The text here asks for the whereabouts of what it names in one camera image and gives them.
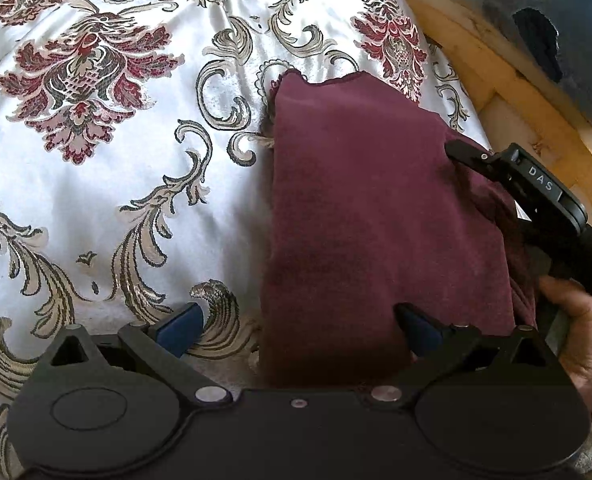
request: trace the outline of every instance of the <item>maroon cloth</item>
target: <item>maroon cloth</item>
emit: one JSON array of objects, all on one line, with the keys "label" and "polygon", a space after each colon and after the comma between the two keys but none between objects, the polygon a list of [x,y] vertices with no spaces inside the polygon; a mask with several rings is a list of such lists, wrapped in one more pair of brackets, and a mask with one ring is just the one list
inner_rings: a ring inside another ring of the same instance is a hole
[{"label": "maroon cloth", "polygon": [[399,302],[492,335],[515,316],[535,323],[514,202],[447,158],[445,142],[465,137],[440,116],[364,72],[308,84],[288,71],[274,138],[260,345],[271,384],[399,370],[410,359]]}]

